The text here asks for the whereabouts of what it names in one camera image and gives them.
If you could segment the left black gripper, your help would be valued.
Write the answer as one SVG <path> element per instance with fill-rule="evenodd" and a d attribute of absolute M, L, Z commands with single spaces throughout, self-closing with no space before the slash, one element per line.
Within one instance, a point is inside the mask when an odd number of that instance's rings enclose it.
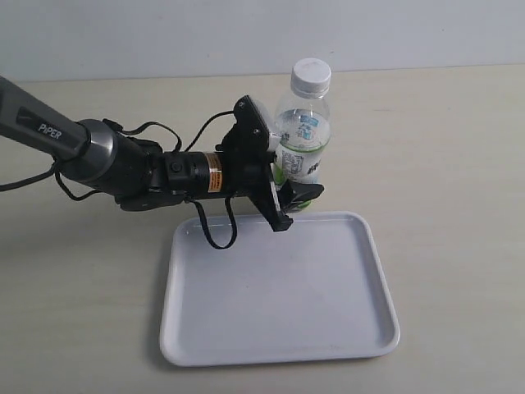
<path fill-rule="evenodd" d="M 275 152 L 268 152 L 268 133 L 248 95 L 233 108 L 235 123 L 216 150 L 224 168 L 224 190 L 250 199 L 275 232 L 286 231 L 293 220 L 286 213 L 307 207 L 324 191 L 321 184 L 286 181 L 279 199 L 272 175 Z"/>

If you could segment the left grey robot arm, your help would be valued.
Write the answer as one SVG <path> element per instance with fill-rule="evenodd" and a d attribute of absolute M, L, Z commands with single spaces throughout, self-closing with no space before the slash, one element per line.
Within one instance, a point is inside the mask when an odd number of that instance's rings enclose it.
<path fill-rule="evenodd" d="M 204 215 L 203 201 L 249 199 L 274 231 L 292 224 L 289 211 L 318 198 L 323 187 L 274 182 L 280 137 L 267 110 L 249 96 L 231 110 L 235 123 L 212 152 L 177 144 L 170 151 L 114 121 L 72 121 L 9 80 L 1 82 L 1 133 L 49 154 L 49 175 L 112 196 L 121 209 L 141 212 L 182 203 Z"/>

